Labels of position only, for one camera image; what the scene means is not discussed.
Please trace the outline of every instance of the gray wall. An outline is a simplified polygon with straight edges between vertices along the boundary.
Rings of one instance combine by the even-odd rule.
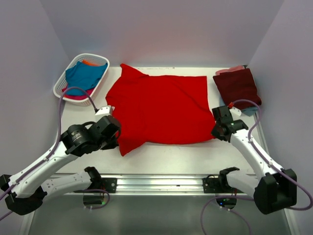
[[[292,167],[313,193],[313,1],[285,0],[249,66],[261,97],[270,154]],[[308,205],[299,190],[298,206]],[[311,235],[313,210],[296,212],[302,235]]]
[[[56,134],[52,87],[69,63],[38,0],[0,2],[0,175],[14,174],[42,155]],[[0,214],[8,210],[0,202]],[[18,233],[22,216],[0,222]]]
[[[69,58],[112,65],[247,64],[283,0],[41,0]]]

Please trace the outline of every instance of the blue cloth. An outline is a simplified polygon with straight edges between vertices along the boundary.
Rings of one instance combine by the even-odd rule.
[[[224,106],[225,103],[222,99],[222,97],[220,96],[220,106]],[[256,111],[258,111],[258,108],[257,107],[249,107],[249,108],[245,108],[245,109],[242,109],[241,112],[247,116],[252,116],[256,113]]]
[[[78,61],[74,67],[65,71],[65,79],[68,83],[67,88],[79,87],[84,91],[94,88],[97,86],[107,67],[108,64],[90,66]],[[67,94],[84,95],[82,91],[76,89],[68,91]]]

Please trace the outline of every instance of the gray floor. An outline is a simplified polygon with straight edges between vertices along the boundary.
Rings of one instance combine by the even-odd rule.
[[[112,196],[100,210],[83,209],[80,195],[67,195],[35,213],[29,235],[201,235],[200,211],[210,196]],[[253,202],[235,209],[251,224],[253,235],[290,235],[283,211],[261,214]],[[244,221],[216,203],[204,213],[209,235],[248,235]]]

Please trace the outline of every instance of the white plastic basket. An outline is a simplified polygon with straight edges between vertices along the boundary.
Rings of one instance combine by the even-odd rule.
[[[110,62],[107,58],[99,56],[99,55],[94,55],[94,54],[89,54],[89,53],[84,53],[84,54],[80,54],[78,56],[76,56],[71,63],[69,64],[69,66],[65,69],[68,70],[72,67],[74,67],[76,65],[76,63],[78,61],[82,62],[83,60],[87,60],[90,63],[96,64],[96,65],[105,65],[106,63],[108,63],[108,67],[107,69],[104,71],[100,81],[98,82],[97,86],[93,89],[92,93],[91,93],[91,98],[95,99],[96,96],[99,93],[100,88],[103,85],[103,82],[105,81],[104,77],[109,69],[110,66]],[[56,97],[60,98],[61,94],[62,94],[62,89],[65,88],[67,86],[67,81],[65,80],[65,71],[62,73],[61,77],[58,79],[57,83],[54,85],[53,87],[53,93],[55,94]],[[86,99],[82,99],[82,100],[74,100],[74,99],[69,99],[66,97],[63,97],[63,100],[75,104],[75,105],[80,105],[80,106],[88,106],[91,105],[91,102],[88,98]]]

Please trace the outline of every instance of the red cloth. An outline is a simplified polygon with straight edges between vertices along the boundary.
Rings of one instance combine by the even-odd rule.
[[[96,65],[94,63],[90,63],[87,60],[83,60],[82,63],[84,63],[86,65],[90,65],[90,66],[99,66],[99,65]],[[67,86],[62,89],[62,92],[64,92],[66,89],[67,89]],[[93,90],[94,90],[94,88],[92,88],[90,90],[87,90],[86,92],[87,92],[88,95],[91,95]],[[68,95],[68,94],[66,94],[64,97],[69,98],[69,99],[75,99],[75,100],[83,100],[83,99],[87,98],[86,95]]]
[[[106,100],[121,122],[122,156],[145,142],[188,144],[213,138],[215,121],[205,76],[149,76],[125,64],[121,67],[122,75]]]
[[[257,88],[250,69],[223,72],[214,76],[213,79],[226,105],[238,99],[248,99],[258,105],[262,104],[260,97],[257,95]],[[242,110],[253,105],[247,102],[240,102],[234,106]]]

